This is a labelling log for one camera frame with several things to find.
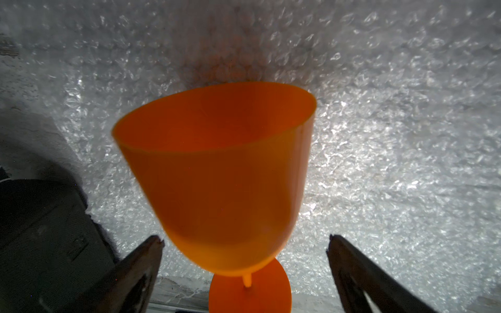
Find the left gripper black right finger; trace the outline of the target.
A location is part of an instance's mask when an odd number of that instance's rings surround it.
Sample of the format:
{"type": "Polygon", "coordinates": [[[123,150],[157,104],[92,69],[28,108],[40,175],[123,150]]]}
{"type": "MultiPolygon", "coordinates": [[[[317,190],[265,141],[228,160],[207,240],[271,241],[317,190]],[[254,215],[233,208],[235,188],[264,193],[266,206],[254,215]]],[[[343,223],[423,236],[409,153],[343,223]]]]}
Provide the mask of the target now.
{"type": "Polygon", "coordinates": [[[344,237],[331,235],[326,254],[345,312],[372,312],[367,296],[381,312],[435,311],[344,237]]]}

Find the orange glass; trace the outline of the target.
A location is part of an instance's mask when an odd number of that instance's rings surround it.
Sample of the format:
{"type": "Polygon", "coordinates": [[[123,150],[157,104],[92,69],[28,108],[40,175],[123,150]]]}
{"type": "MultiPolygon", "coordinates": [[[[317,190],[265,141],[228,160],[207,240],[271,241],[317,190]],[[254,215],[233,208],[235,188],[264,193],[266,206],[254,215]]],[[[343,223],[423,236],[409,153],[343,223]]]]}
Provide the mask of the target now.
{"type": "Polygon", "coordinates": [[[303,202],[317,100],[283,83],[200,87],[145,104],[112,136],[167,236],[213,274],[210,312],[290,312],[277,260],[303,202]]]}

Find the bubble wrap of orange glass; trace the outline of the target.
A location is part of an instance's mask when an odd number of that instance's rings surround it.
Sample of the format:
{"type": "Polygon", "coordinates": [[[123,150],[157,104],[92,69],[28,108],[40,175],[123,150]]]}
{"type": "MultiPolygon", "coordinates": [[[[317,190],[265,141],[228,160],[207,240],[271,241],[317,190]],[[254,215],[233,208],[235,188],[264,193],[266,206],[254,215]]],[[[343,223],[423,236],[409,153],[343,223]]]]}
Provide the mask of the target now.
{"type": "Polygon", "coordinates": [[[75,178],[123,258],[163,229],[114,123],[252,80],[318,101],[294,312],[343,310],[334,233],[438,312],[500,311],[499,1],[2,1],[1,164],[75,178]]]}

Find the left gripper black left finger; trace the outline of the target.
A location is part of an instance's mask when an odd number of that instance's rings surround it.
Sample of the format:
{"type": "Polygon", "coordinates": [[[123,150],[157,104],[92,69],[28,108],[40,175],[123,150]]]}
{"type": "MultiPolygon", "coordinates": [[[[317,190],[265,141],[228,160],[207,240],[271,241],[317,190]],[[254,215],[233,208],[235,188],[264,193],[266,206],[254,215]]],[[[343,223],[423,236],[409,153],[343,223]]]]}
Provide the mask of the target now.
{"type": "Polygon", "coordinates": [[[148,237],[60,312],[145,312],[159,272],[164,241],[148,237]]]}

